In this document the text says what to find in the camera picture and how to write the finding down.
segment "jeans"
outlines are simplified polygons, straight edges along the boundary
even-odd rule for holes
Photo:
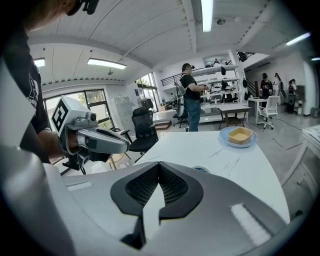
[[[185,98],[184,106],[188,112],[189,132],[197,132],[201,113],[200,100]]]

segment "gray floor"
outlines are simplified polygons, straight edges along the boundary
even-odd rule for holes
[[[260,127],[255,125],[254,117],[250,117],[249,122],[245,122],[244,125],[256,132],[258,137],[257,144],[272,165],[279,181],[281,181],[290,169],[301,148],[303,142],[301,129],[320,124],[320,119],[297,116],[296,114],[280,113],[279,116],[272,119],[272,122],[274,125],[273,130],[271,130],[270,127],[263,129],[262,125]],[[158,131],[158,137],[161,140],[161,136],[166,132],[184,132],[185,129],[183,129],[183,127],[185,126],[186,125],[183,124],[182,127],[179,128],[179,126],[176,125],[175,127],[171,126],[165,131]],[[199,124],[198,129],[199,131],[219,131],[219,123],[211,122]],[[123,156],[115,163],[117,169],[133,165],[135,160],[141,156],[140,153],[137,152],[129,151],[127,154],[131,160],[127,156]],[[315,157],[311,157],[308,153],[305,154],[305,157],[310,157],[307,159],[309,163],[320,165],[320,161]],[[95,167],[95,170],[97,171],[92,171],[92,173],[109,171],[111,170],[111,166],[109,162],[104,164],[101,163],[101,165]],[[67,175],[81,175],[81,173],[78,171],[71,171]],[[305,182],[301,185],[297,184],[297,181],[300,180],[302,176],[302,170],[298,169],[283,187],[291,220],[295,217],[298,210],[306,213],[313,205],[313,198],[307,184]]]

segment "ceiling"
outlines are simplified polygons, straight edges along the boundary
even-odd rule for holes
[[[220,18],[224,25],[217,24]],[[211,32],[202,32],[201,0],[100,0],[93,15],[79,11],[31,32],[29,45],[33,58],[45,58],[43,85],[85,79],[133,82],[168,59],[174,63],[175,56],[228,49],[272,54],[303,32],[276,0],[215,0]],[[112,68],[108,75],[107,67],[87,65],[89,58],[127,68]]]

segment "mesh panel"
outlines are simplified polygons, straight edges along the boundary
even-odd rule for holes
[[[179,200],[188,191],[188,184],[163,166],[159,170],[159,184],[162,188],[166,205]]]
[[[135,136],[137,138],[150,137],[151,135],[154,135],[153,130],[150,129],[150,126],[153,124],[152,119],[152,111],[140,111],[138,112],[138,115],[132,116],[132,121],[135,127]]]
[[[126,192],[143,207],[149,201],[158,185],[158,166],[146,171],[131,180],[126,186]]]

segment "box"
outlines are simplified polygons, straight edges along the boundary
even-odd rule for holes
[[[244,145],[249,144],[253,131],[244,127],[239,127],[229,132],[228,140],[231,143]]]

